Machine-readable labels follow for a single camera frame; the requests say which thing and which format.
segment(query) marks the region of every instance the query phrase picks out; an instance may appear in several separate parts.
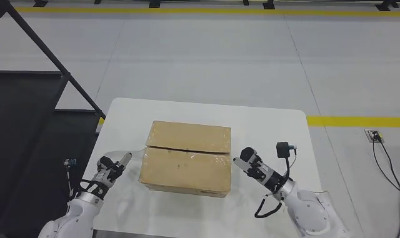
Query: box flap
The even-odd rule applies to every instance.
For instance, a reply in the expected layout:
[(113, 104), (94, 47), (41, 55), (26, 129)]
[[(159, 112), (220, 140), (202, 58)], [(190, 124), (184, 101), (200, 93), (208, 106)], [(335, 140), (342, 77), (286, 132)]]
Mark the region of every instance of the box flap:
[(139, 182), (200, 191), (231, 190), (231, 160), (224, 154), (201, 154), (146, 148)]
[(231, 128), (154, 121), (146, 145), (183, 151), (230, 153)]

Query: yellow floor line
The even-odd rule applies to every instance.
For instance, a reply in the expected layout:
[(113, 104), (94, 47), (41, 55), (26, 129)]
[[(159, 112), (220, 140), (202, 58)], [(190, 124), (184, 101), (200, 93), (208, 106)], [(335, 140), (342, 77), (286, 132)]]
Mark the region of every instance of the yellow floor line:
[(400, 117), (307, 116), (308, 126), (400, 127)]
[(19, 12), (50, 13), (126, 13), (126, 14), (285, 14), (309, 16), (361, 16), (400, 17), (400, 11), (320, 11), (320, 10), (264, 10), (264, 9), (213, 9), (213, 8), (77, 8), (77, 7), (16, 7)]

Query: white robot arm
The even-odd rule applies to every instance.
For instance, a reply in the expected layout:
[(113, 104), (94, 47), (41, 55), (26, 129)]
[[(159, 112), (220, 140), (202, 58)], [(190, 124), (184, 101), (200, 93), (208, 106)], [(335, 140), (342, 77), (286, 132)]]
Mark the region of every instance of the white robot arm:
[(104, 196), (121, 176), (132, 154), (126, 153), (119, 162), (113, 163), (103, 156), (97, 162), (97, 174), (87, 188), (78, 192), (69, 203), (65, 216), (48, 222), (39, 234), (39, 238), (92, 238), (93, 219), (100, 213)]
[(299, 190), (296, 182), (289, 177), (289, 151), (296, 150), (296, 146), (289, 146), (287, 142), (279, 142), (276, 149), (278, 157), (286, 159), (287, 172), (284, 176), (265, 165), (257, 152), (250, 147), (245, 148), (240, 157), (233, 159), (238, 167), (270, 190), (274, 198), (279, 201), (274, 210), (259, 215), (266, 200), (264, 197), (254, 216), (256, 218), (268, 217), (277, 212), (283, 203), (286, 205), (300, 237), (350, 238), (351, 235), (336, 214), (329, 195)]

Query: power outlet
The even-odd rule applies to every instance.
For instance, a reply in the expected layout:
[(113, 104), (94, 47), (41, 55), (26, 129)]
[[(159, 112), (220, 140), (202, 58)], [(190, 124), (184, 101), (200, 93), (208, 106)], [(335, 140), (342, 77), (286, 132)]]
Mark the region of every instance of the power outlet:
[(374, 134), (373, 132), (377, 131), (378, 135), (381, 137), (382, 143), (385, 142), (385, 140), (383, 139), (382, 133), (380, 133), (378, 130), (376, 129), (365, 129), (365, 135), (367, 135), (368, 141), (370, 143), (374, 142)]

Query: gray floor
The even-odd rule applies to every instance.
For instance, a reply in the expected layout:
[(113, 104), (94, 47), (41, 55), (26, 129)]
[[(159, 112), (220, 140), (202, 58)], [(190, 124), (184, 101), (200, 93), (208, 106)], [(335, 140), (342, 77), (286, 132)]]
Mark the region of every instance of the gray floor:
[[(93, 6), (81, 1), (49, 5)], [(374, 9), (371, 4), (279, 6)], [(209, 2), (199, 7), (221, 5)], [(132, 97), (300, 109), (307, 115), (400, 115), (400, 17), (22, 15), (105, 112), (115, 97)], [(55, 69), (11, 18), (2, 18), (0, 29), (0, 69)], [(89, 109), (72, 87), (58, 106)], [(400, 171), (400, 130), (379, 130)], [(355, 237), (395, 237), (399, 192), (376, 167), (364, 128), (311, 127), (310, 133), (322, 187)], [(389, 171), (382, 150), (377, 149), (377, 155)], [(97, 237), (138, 236), (99, 231)]]

